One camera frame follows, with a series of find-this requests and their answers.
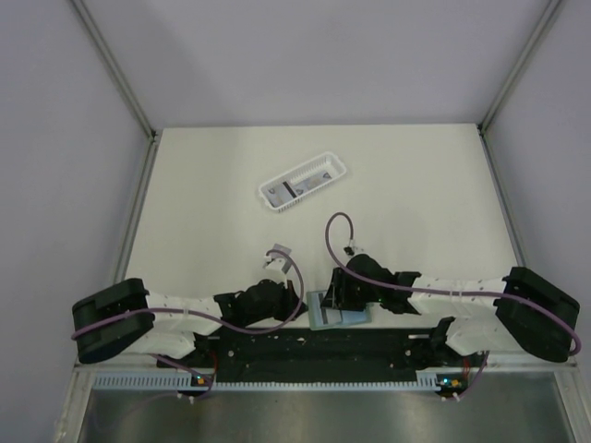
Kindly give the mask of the green card holder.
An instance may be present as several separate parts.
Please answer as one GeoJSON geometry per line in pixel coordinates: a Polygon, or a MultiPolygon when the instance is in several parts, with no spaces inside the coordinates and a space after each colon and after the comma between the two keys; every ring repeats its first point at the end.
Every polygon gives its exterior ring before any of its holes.
{"type": "Polygon", "coordinates": [[[308,322],[312,330],[343,329],[358,325],[369,324],[372,321],[371,313],[368,308],[362,311],[340,310],[342,313],[342,323],[338,325],[324,326],[321,323],[321,311],[310,311],[308,308],[308,322]]]}

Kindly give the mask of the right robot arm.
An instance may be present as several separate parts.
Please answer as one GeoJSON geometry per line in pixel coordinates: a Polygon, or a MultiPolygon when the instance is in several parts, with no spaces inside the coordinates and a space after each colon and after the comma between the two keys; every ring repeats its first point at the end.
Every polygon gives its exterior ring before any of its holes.
{"type": "Polygon", "coordinates": [[[401,317],[403,329],[432,320],[430,350],[442,365],[474,353],[520,351],[564,363],[582,347],[575,335],[579,303],[525,267],[492,280],[453,281],[392,272],[358,254],[333,269],[321,304],[358,312],[376,305],[401,317]]]}

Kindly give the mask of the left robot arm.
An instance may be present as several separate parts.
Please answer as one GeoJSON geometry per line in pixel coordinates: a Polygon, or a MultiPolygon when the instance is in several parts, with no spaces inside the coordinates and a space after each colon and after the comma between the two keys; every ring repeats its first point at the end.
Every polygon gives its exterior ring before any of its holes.
{"type": "Polygon", "coordinates": [[[307,310],[291,281],[262,280],[245,291],[196,299],[149,292],[143,280],[131,278],[73,305],[73,341],[84,365],[121,353],[156,353],[196,366],[210,352],[199,336],[222,326],[249,334],[266,319],[282,327],[307,310]]]}

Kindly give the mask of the card with black stripe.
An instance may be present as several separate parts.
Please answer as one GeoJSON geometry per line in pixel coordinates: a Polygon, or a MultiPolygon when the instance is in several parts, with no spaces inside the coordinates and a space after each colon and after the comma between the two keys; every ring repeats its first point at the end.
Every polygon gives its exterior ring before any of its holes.
{"type": "Polygon", "coordinates": [[[323,301],[326,298],[325,291],[309,292],[307,293],[307,303],[310,311],[321,311],[323,309],[323,301]]]}

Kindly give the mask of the silver card with stripe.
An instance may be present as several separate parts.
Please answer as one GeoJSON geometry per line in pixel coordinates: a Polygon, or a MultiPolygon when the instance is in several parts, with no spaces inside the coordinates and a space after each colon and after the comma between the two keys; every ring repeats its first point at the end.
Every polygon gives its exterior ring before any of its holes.
{"type": "Polygon", "coordinates": [[[321,311],[320,319],[324,326],[331,326],[341,324],[343,317],[340,310],[325,309],[321,311]]]}

